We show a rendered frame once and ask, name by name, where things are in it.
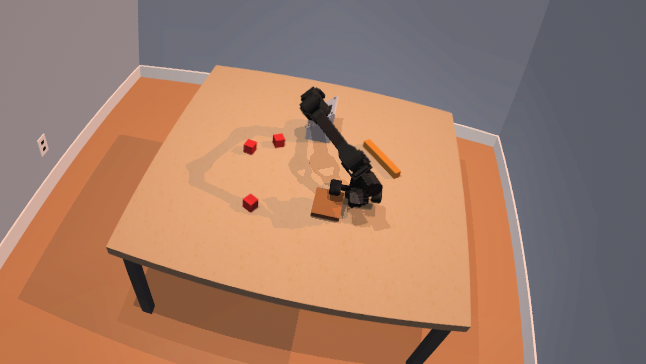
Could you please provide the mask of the orange long flat bar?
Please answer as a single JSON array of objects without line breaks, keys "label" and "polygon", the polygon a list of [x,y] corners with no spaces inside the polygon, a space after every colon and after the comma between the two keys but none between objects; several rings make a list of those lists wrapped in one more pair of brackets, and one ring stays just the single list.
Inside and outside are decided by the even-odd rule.
[{"label": "orange long flat bar", "polygon": [[401,170],[370,139],[364,141],[363,146],[394,179],[400,176]]}]

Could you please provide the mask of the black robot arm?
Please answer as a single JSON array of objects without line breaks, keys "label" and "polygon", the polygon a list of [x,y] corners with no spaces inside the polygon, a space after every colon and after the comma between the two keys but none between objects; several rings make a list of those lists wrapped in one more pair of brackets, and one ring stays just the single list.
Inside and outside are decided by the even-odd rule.
[{"label": "black robot arm", "polygon": [[[360,181],[360,187],[350,185],[347,188],[348,206],[361,208],[369,204],[370,197],[378,195],[383,186],[372,172],[370,159],[363,150],[349,144],[327,117],[332,105],[323,100],[325,94],[320,88],[311,87],[301,96],[301,112],[308,119],[319,125],[323,132],[338,150],[341,164],[354,181]],[[352,171],[351,172],[349,171]],[[366,195],[365,191],[368,195]]]}]

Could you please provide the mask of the small red cube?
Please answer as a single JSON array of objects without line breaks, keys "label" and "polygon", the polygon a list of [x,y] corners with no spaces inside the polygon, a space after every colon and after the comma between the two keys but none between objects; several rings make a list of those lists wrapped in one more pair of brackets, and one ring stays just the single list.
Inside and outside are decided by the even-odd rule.
[{"label": "small red cube", "polygon": [[285,137],[283,134],[273,135],[273,145],[275,148],[284,147]]},{"label": "small red cube", "polygon": [[242,206],[251,213],[255,208],[258,207],[258,199],[250,194],[243,199]]},{"label": "small red cube", "polygon": [[256,151],[257,147],[257,142],[248,139],[244,144],[243,144],[243,152],[247,153],[249,155],[253,155]]}]

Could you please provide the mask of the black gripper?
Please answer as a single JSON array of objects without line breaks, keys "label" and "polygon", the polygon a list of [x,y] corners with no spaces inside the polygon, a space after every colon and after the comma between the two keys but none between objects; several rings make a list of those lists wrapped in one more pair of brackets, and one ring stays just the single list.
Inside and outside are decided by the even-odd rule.
[{"label": "black gripper", "polygon": [[[330,182],[329,194],[334,196],[339,196],[341,191],[345,191],[345,199],[348,199],[347,188],[350,185],[354,185],[354,187],[362,186],[360,181],[357,181],[357,180],[354,181],[352,177],[349,185],[342,184],[341,180],[332,179]],[[371,197],[372,203],[380,204],[381,200],[382,200],[382,191],[378,195]]]}]

